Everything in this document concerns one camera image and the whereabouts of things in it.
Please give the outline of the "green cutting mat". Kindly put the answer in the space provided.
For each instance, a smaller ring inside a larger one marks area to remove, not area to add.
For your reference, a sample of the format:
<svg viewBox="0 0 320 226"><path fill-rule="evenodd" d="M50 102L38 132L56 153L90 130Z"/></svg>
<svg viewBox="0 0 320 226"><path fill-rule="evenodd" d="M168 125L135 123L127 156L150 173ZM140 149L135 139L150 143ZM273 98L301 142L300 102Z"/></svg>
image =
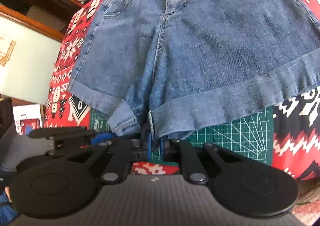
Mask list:
<svg viewBox="0 0 320 226"><path fill-rule="evenodd" d="M221 125L205 127L185 140L193 146L214 143L232 152L272 164L273 108Z"/></svg>

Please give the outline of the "red patterned tablecloth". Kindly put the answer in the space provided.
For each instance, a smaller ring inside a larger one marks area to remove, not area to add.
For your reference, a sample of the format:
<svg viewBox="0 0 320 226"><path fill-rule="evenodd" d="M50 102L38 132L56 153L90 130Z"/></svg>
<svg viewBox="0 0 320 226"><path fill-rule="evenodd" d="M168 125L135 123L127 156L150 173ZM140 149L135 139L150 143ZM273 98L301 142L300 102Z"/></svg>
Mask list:
<svg viewBox="0 0 320 226"><path fill-rule="evenodd" d="M302 1L319 21L319 0ZM44 122L47 127L87 125L89 112L95 109L72 95L68 87L85 36L102 2L91 0L76 12L68 26L50 81ZM273 166L300 180L319 176L319 84L271 107ZM103 114L104 127L111 130L109 117Z"/></svg>

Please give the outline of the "blue denim shorts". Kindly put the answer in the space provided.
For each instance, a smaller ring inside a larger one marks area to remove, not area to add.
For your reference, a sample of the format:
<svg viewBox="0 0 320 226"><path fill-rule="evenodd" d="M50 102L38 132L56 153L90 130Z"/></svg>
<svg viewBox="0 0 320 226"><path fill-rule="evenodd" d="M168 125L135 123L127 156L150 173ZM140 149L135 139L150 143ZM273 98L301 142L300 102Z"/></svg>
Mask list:
<svg viewBox="0 0 320 226"><path fill-rule="evenodd" d="M184 139L319 84L319 21L302 0L103 0L69 92L118 136Z"/></svg>

